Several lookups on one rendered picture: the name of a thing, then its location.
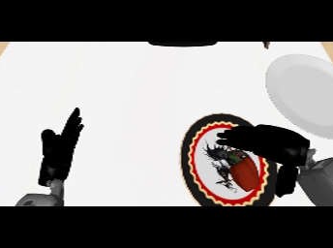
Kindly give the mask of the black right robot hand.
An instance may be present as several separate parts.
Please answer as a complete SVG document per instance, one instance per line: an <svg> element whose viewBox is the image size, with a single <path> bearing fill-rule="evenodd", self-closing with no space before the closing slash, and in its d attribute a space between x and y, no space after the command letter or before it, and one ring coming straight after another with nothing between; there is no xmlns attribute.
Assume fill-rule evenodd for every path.
<svg viewBox="0 0 333 248"><path fill-rule="evenodd" d="M308 140L294 131L270 125L236 126L216 136L219 145L252 152L280 165L276 174L275 196L294 192L298 167L306 164Z"/></svg>

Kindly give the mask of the plain white plate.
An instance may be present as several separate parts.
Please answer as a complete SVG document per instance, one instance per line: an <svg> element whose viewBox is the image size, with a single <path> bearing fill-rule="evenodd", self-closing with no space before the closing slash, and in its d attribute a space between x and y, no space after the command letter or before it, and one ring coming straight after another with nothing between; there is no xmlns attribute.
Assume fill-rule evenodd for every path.
<svg viewBox="0 0 333 248"><path fill-rule="evenodd" d="M278 57L264 72L264 89L289 122L333 140L333 64L304 54Z"/></svg>

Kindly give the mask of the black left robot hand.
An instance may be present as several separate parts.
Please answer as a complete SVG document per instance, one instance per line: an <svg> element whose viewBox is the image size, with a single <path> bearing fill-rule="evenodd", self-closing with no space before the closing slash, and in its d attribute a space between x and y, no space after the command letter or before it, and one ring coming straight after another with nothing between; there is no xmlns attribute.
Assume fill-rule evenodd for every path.
<svg viewBox="0 0 333 248"><path fill-rule="evenodd" d="M65 122L62 132L57 134L51 129L40 132L42 162L37 175L37 184L48 187L51 181L64 181L70 172L73 150L83 128L79 117L79 108L74 108Z"/></svg>

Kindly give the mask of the red bell pepper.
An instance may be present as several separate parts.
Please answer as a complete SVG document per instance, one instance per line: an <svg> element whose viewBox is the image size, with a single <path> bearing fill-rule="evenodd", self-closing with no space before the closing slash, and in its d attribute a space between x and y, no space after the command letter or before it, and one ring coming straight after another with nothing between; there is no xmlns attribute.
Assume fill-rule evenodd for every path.
<svg viewBox="0 0 333 248"><path fill-rule="evenodd" d="M250 192L258 185L258 172L254 161L239 150L227 153L229 174L238 187Z"/></svg>

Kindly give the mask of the black rimmed patterned plate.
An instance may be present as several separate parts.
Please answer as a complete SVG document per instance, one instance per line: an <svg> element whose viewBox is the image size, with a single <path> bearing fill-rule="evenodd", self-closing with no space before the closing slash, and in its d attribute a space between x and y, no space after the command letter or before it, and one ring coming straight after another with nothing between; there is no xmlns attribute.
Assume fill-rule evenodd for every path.
<svg viewBox="0 0 333 248"><path fill-rule="evenodd" d="M216 144L216 134L236 126L251 126L230 114L204 116L191 125L180 145L182 177L191 195L201 206L269 206L273 199L276 165L251 152ZM258 185L245 192L229 174L227 153L242 151L258 172Z"/></svg>

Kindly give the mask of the black round object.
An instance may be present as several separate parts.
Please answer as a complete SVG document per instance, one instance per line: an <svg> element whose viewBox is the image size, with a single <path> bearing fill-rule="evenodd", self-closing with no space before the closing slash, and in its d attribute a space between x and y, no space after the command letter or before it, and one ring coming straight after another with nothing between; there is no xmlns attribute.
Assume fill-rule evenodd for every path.
<svg viewBox="0 0 333 248"><path fill-rule="evenodd" d="M148 42L149 45L157 47L208 47L216 42Z"/></svg>

